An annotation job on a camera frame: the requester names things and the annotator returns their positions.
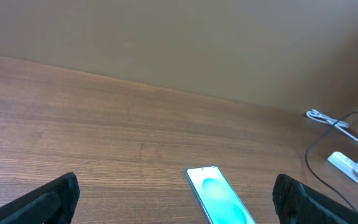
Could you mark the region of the white power strip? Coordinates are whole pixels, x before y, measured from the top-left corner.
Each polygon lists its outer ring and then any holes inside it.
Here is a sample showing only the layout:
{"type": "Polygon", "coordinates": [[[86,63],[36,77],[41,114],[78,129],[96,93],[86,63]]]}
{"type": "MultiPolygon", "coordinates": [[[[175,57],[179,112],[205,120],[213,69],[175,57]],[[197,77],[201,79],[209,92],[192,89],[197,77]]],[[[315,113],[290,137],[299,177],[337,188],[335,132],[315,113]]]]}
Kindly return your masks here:
{"type": "Polygon", "coordinates": [[[350,158],[341,152],[334,152],[328,157],[328,161],[337,167],[341,172],[345,173],[348,177],[358,183],[358,173],[353,170],[356,163],[350,158]]]}

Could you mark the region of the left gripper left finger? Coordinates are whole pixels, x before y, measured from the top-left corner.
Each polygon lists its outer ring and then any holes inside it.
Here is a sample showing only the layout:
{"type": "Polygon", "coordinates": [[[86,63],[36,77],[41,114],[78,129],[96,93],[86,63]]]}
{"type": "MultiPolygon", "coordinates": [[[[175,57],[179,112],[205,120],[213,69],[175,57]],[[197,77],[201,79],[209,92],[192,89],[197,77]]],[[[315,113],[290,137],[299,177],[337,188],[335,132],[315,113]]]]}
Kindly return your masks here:
{"type": "Polygon", "coordinates": [[[79,197],[80,188],[76,175],[66,173],[0,207],[0,224],[70,224],[79,197]]]}

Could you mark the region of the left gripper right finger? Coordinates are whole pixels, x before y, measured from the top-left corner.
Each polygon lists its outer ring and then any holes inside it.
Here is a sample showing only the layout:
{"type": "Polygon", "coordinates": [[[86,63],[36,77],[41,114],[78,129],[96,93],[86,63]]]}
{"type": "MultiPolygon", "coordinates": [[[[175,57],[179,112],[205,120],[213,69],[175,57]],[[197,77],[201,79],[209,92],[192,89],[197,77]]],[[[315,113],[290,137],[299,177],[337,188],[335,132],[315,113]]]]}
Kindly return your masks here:
{"type": "Polygon", "coordinates": [[[358,213],[286,174],[272,192],[280,224],[358,224],[358,213]]]}

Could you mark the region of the teal Galaxy smartphone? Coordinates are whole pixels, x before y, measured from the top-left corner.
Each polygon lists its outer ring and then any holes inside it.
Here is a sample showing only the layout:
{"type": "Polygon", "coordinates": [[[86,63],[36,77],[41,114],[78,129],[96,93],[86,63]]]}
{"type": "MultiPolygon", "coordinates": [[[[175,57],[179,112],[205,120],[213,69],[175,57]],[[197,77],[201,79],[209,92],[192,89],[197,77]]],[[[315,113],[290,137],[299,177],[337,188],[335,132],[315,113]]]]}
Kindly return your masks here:
{"type": "Polygon", "coordinates": [[[255,224],[219,167],[187,169],[185,176],[208,223],[255,224]]]}

